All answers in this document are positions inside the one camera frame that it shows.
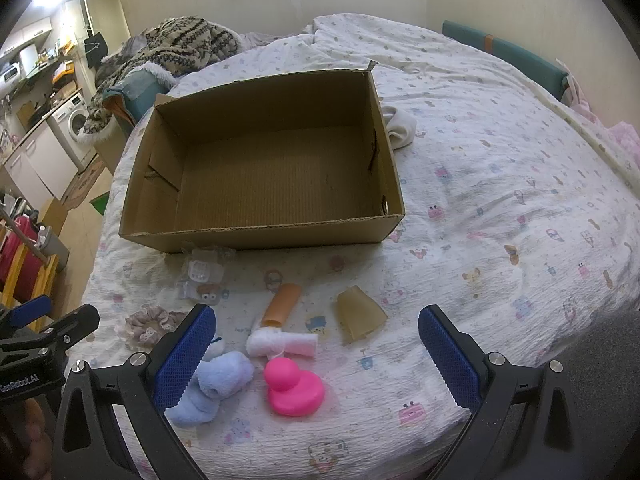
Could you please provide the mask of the person's left hand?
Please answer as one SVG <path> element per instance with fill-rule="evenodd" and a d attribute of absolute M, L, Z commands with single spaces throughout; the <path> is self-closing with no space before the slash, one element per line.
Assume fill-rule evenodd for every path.
<path fill-rule="evenodd" d="M 1 442 L 8 449 L 11 468 L 19 479 L 50 479 L 52 441 L 47 419 L 34 398 L 1 409 Z"/>

